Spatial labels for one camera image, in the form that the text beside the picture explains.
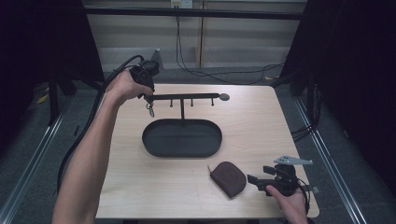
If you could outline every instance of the brown pouch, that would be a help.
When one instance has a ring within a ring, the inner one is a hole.
[[[247,184],[244,173],[229,161],[220,163],[214,171],[210,172],[210,177],[230,199],[242,192]]]

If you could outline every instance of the wooden table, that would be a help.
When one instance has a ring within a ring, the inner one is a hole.
[[[105,218],[267,218],[283,217],[273,197],[247,184],[230,200],[209,177],[222,161],[244,174],[273,179],[262,172],[282,155],[298,157],[274,89],[262,86],[157,84],[156,94],[208,93],[230,95],[229,101],[208,99],[185,104],[186,119],[208,119],[222,131],[219,151],[204,159],[164,159],[150,155],[142,132],[156,119],[180,119],[179,101],[155,101],[155,118],[146,101],[133,99],[120,109],[111,144],[110,162],[97,217]],[[307,183],[304,168],[297,176]],[[318,215],[311,194],[309,217]]]

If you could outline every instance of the black tray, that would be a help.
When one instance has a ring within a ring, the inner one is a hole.
[[[143,131],[146,150],[156,157],[205,158],[221,145],[221,129],[206,119],[157,119]]]

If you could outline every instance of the jewelry stand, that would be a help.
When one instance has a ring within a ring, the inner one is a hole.
[[[222,133],[217,124],[206,119],[185,119],[184,100],[213,99],[227,101],[230,96],[218,93],[166,94],[145,96],[148,109],[152,112],[155,100],[180,100],[181,119],[157,119],[143,131],[142,139],[146,150],[156,157],[206,158],[215,154],[221,145]]]

